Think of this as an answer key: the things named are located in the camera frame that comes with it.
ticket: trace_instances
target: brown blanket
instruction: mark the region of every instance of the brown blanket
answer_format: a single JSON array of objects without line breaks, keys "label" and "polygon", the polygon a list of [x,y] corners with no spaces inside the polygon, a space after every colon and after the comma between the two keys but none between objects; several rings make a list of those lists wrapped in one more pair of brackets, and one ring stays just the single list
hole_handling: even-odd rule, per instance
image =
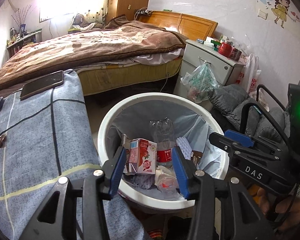
[{"label": "brown blanket", "polygon": [[58,70],[185,48],[186,37],[125,16],[103,30],[68,34],[24,46],[0,68],[0,90]]}]

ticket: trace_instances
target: headboard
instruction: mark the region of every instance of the headboard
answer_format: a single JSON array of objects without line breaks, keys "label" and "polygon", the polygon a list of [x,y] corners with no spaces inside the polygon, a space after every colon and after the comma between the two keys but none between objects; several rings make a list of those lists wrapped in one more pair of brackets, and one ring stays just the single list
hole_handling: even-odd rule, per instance
[{"label": "headboard", "polygon": [[191,40],[212,37],[218,25],[217,22],[183,13],[153,11],[150,16],[141,15],[138,19],[158,27],[166,28],[183,34]]}]

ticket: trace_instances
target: white wall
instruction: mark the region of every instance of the white wall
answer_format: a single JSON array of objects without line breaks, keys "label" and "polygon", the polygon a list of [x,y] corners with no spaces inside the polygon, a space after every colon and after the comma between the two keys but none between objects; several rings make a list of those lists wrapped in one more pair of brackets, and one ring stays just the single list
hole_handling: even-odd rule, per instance
[{"label": "white wall", "polygon": [[[32,8],[35,8],[34,11],[27,16],[26,19],[26,30],[27,32],[35,31],[42,28],[42,40],[46,41],[51,39],[51,34],[49,31],[50,20],[39,23],[39,12],[40,5],[39,0],[11,0],[14,6],[17,8],[24,8],[26,5],[32,5]],[[53,38],[68,34],[68,29],[71,23],[73,15],[64,15],[58,18],[51,20],[50,30]]]},{"label": "white wall", "polygon": [[[149,10],[171,9],[218,22],[216,32],[251,44],[266,85],[285,105],[288,83],[300,79],[300,38],[272,20],[257,17],[257,0],[149,0]],[[268,98],[270,106],[276,103]]]},{"label": "white wall", "polygon": [[10,28],[12,27],[11,14],[13,10],[5,1],[0,7],[0,68],[9,59],[9,53],[7,51],[7,40],[10,39]]}]

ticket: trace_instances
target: yellow dress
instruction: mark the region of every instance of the yellow dress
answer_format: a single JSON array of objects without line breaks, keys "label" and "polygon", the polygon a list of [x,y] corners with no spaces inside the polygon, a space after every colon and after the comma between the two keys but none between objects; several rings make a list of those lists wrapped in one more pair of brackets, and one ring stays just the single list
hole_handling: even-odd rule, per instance
[{"label": "yellow dress", "polygon": [[279,18],[286,22],[287,21],[287,15],[286,15],[286,12],[288,11],[287,8],[285,8],[285,6],[281,5],[281,4],[278,4],[277,5],[277,8],[272,8],[271,9],[274,13],[275,16],[279,16]]}]

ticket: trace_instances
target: cartoon girl sticker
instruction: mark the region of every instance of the cartoon girl sticker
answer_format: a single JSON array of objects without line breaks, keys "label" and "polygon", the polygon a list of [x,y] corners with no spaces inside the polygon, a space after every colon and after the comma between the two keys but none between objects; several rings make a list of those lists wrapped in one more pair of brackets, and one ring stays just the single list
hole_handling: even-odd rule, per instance
[{"label": "cartoon girl sticker", "polygon": [[290,6],[290,0],[275,0],[275,6],[271,10],[274,15],[277,17],[274,22],[277,24],[277,21],[281,20],[281,27],[283,28],[283,23],[287,21],[287,15],[291,20],[291,16],[288,14],[288,8]]}]

